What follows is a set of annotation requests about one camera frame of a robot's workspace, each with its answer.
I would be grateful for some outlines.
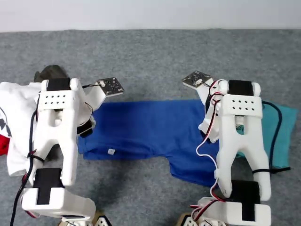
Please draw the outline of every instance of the black cable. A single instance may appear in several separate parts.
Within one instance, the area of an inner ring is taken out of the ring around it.
[[[93,109],[93,107],[92,107],[90,104],[88,104],[87,102],[85,102],[85,104],[88,105],[88,106],[90,107],[90,109],[91,109],[91,115],[90,115],[90,118],[91,118],[91,116],[93,115],[94,109]]]
[[[94,87],[94,86],[100,86],[100,85],[99,84],[89,84],[89,85],[82,86],[82,88],[85,89],[85,88]]]
[[[290,167],[279,168],[279,169],[273,167],[274,148],[275,148],[275,143],[276,143],[276,140],[277,140],[277,137],[278,137],[278,133],[279,133],[281,124],[282,124],[282,113],[281,113],[280,109],[276,105],[274,105],[273,103],[268,102],[268,101],[262,101],[262,103],[264,105],[270,105],[271,107],[273,107],[277,111],[277,113],[278,113],[278,124],[277,124],[276,129],[275,129],[275,133],[274,133],[274,136],[273,136],[273,139],[272,139],[271,148],[270,148],[270,152],[269,152],[269,169],[257,169],[257,170],[254,170],[253,173],[258,173],[258,172],[278,173],[278,172],[283,172],[283,171],[290,170],[291,169]]]
[[[66,221],[66,222],[72,226],[76,226],[75,224],[71,223],[70,221]]]
[[[201,84],[203,84],[203,85],[206,86],[206,87],[210,87],[210,85],[207,84],[207,83],[205,83],[205,82],[202,82]]]
[[[39,99],[40,97],[38,98],[38,102],[37,102],[37,108],[36,110],[33,112],[32,114],[32,117],[31,117],[31,122],[30,122],[30,132],[29,132],[29,156],[30,155],[33,155],[33,149],[32,149],[32,134],[33,134],[33,122],[34,122],[34,117],[37,117],[37,113],[38,113],[38,103],[39,103]],[[18,201],[19,201],[19,198],[20,198],[20,195],[22,194],[22,191],[24,190],[26,184],[27,184],[27,181],[29,179],[29,176],[30,174],[32,173],[32,168],[33,168],[33,157],[30,156],[29,157],[29,169],[28,169],[28,172],[25,176],[25,178],[23,177],[22,179],[22,183],[21,183],[21,186],[16,194],[16,197],[15,197],[15,201],[14,201],[14,206],[13,206],[13,212],[11,214],[11,219],[10,219],[10,226],[13,226],[14,225],[14,221],[15,221],[15,216],[16,216],[16,209],[17,209],[17,205],[18,205]]]
[[[207,220],[204,219],[204,221],[205,221],[207,224],[209,224],[210,226],[212,226],[212,224],[210,224]]]

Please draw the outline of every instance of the wire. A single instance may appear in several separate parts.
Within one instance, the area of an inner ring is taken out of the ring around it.
[[[37,116],[37,113],[38,113],[38,104],[37,104],[36,110],[33,112],[32,117],[31,117],[30,132],[29,132],[29,153],[33,153],[33,150],[32,150],[33,122],[34,122],[34,117]],[[29,179],[30,174],[32,173],[32,168],[33,168],[33,157],[32,156],[29,157],[29,163],[30,163],[30,165],[29,165],[28,172],[22,178],[21,186],[20,186],[20,188],[19,188],[19,190],[16,194],[16,197],[15,197],[15,201],[14,201],[14,205],[13,205],[13,211],[12,211],[12,214],[11,214],[11,219],[10,219],[10,224],[9,224],[10,226],[14,225],[15,216],[16,216],[16,209],[17,209],[19,197],[20,197],[23,189],[26,186],[26,183]]]
[[[215,169],[216,169],[216,170],[218,169],[218,167],[217,167],[217,163],[216,163],[215,159],[214,159],[211,155],[209,155],[209,154],[200,154],[200,153],[198,152],[198,150],[199,150],[199,148],[207,141],[207,139],[208,139],[208,137],[209,137],[209,135],[210,135],[210,132],[211,132],[211,129],[212,129],[212,125],[213,125],[213,122],[214,122],[214,119],[215,119],[216,105],[217,105],[218,102],[219,102],[219,100],[216,101],[216,103],[214,104],[214,109],[213,109],[213,113],[212,113],[212,118],[211,118],[211,121],[210,121],[208,130],[207,130],[207,132],[206,132],[206,135],[205,135],[205,137],[204,137],[204,140],[203,140],[202,143],[200,143],[200,144],[197,146],[197,148],[196,148],[196,153],[197,153],[197,155],[200,156],[200,157],[208,157],[208,158],[210,158],[210,159],[212,160],[212,162],[214,163],[214,166],[215,166]],[[217,180],[218,180],[218,178],[215,179],[214,184],[211,186],[211,188],[210,188],[210,194],[211,194],[211,196],[212,196],[213,198],[215,198],[216,200],[221,201],[221,202],[224,202],[225,200],[223,200],[222,198],[218,197],[218,196],[214,193],[214,189],[215,189],[215,187],[216,187],[216,185],[217,185]]]
[[[213,113],[212,113],[212,118],[211,118],[209,127],[208,127],[208,129],[207,129],[207,132],[206,132],[206,134],[205,134],[204,140],[203,140],[202,143],[200,143],[200,144],[197,146],[197,148],[196,148],[196,152],[197,152],[198,156],[200,156],[199,153],[198,153],[198,149],[199,149],[199,148],[207,141],[207,139],[208,139],[208,137],[209,137],[209,135],[210,135],[211,128],[212,128],[212,125],[213,125],[213,122],[214,122],[214,118],[215,118],[216,105],[217,105],[218,102],[219,102],[219,101],[217,101],[217,102],[214,104]]]
[[[282,123],[282,113],[281,113],[280,109],[276,105],[274,105],[274,104],[272,104],[270,102],[267,102],[267,101],[262,101],[262,103],[264,105],[270,105],[278,113],[278,124],[277,124],[277,127],[275,129],[275,133],[274,133],[274,136],[273,136],[273,139],[272,139],[271,148],[270,148],[270,152],[269,152],[269,168],[271,169],[271,168],[273,168],[273,157],[274,157],[275,143],[276,143],[277,136],[278,136],[278,133],[279,133],[279,130],[280,130],[280,126],[281,126],[281,123]]]
[[[210,85],[207,84],[207,83],[205,83],[205,82],[200,82],[200,83],[203,84],[203,85],[206,86],[206,87],[210,87]]]
[[[94,87],[94,86],[101,86],[101,85],[100,84],[88,84],[88,85],[82,86],[82,88],[85,89],[85,88]]]
[[[199,207],[198,205],[190,205],[190,208],[193,208],[193,209],[196,209],[198,207]]]
[[[269,168],[271,170],[271,173],[277,173],[277,172],[281,172],[281,171],[290,170],[291,169],[290,167],[285,167],[285,168],[280,168],[280,169],[275,169],[273,167],[273,158],[274,158],[275,143],[276,143],[276,140],[277,140],[277,137],[278,137],[278,134],[279,134],[279,130],[280,130],[281,124],[282,124],[282,113],[281,113],[281,110],[275,104],[273,104],[271,102],[262,101],[262,103],[264,105],[270,105],[278,113],[278,124],[277,124],[276,129],[275,129],[275,133],[274,133],[274,136],[273,136],[273,139],[272,139],[271,148],[270,148],[270,152],[269,152]]]
[[[90,104],[88,104],[87,102],[85,102],[85,104],[88,105],[89,108],[90,108],[90,110],[91,110],[90,117],[89,117],[88,120],[87,120],[87,121],[89,121],[89,119],[90,119],[90,118],[92,117],[92,115],[93,115],[94,110],[93,110],[93,107],[92,107]],[[78,127],[84,125],[87,121],[81,123],[80,125],[78,125]]]
[[[23,200],[23,195],[21,196],[21,198],[20,198],[20,203],[21,203],[21,205],[22,205],[22,200]],[[29,216],[31,216],[32,218],[35,218],[35,219],[37,219],[37,218],[39,218],[41,215],[39,214],[38,216],[36,216],[33,212],[30,212],[30,211],[28,211],[28,210],[24,210],[25,211],[25,213],[27,213]]]
[[[216,95],[218,95],[218,96],[224,96],[224,94],[222,94],[221,92],[215,92],[215,93],[213,93],[211,95],[211,97],[210,97],[210,102],[212,103],[212,100],[214,101],[213,105],[216,103],[216,101],[218,101],[218,100],[214,100],[214,96],[216,96]]]
[[[197,221],[203,215],[203,213],[215,202],[218,202],[218,200],[214,199],[214,200],[210,201],[205,207],[198,207],[198,208],[194,209],[191,212],[192,220]]]
[[[66,221],[66,222],[72,226],[76,226],[75,224],[71,223],[70,221]]]
[[[219,79],[219,80],[215,80],[214,82],[211,83],[210,87],[209,87],[209,96],[211,97],[211,89],[214,87],[214,85],[216,83],[219,83],[220,81],[224,81],[225,79]]]
[[[205,220],[205,219],[204,219],[204,221],[205,221],[207,224],[209,224],[210,226],[212,226],[212,224],[209,223],[209,221],[207,221],[207,220]]]
[[[36,107],[36,122],[38,122],[38,117],[39,117],[39,114],[38,114],[38,107],[39,107],[39,102],[40,102],[40,93],[41,93],[41,91],[39,92],[39,97],[38,97],[38,100],[37,100],[37,107]]]

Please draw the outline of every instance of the white wall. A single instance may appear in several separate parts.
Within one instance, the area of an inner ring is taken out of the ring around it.
[[[0,32],[301,28],[301,0],[0,0]]]

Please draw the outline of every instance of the blue cloth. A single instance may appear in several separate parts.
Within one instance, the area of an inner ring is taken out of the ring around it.
[[[286,166],[297,111],[286,107],[281,110],[284,115],[279,134],[285,142],[277,141],[274,163]],[[269,116],[263,120],[265,145],[270,145],[278,122],[274,111],[269,107],[264,109],[264,115]],[[164,156],[169,160],[174,177],[205,186],[213,184],[214,164],[209,158],[198,157],[195,151],[203,139],[198,130],[205,116],[200,100],[104,103],[93,115],[97,122],[93,134],[79,138],[79,152],[85,159],[134,160]],[[114,155],[108,154],[110,148],[116,150]],[[218,150],[218,142],[205,143],[199,152],[215,158]]]

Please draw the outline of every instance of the white clothing item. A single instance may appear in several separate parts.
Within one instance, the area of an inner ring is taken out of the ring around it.
[[[39,82],[27,86],[0,83],[0,134],[10,138],[7,156],[10,176],[20,176],[26,172],[31,117],[37,107],[40,90]]]

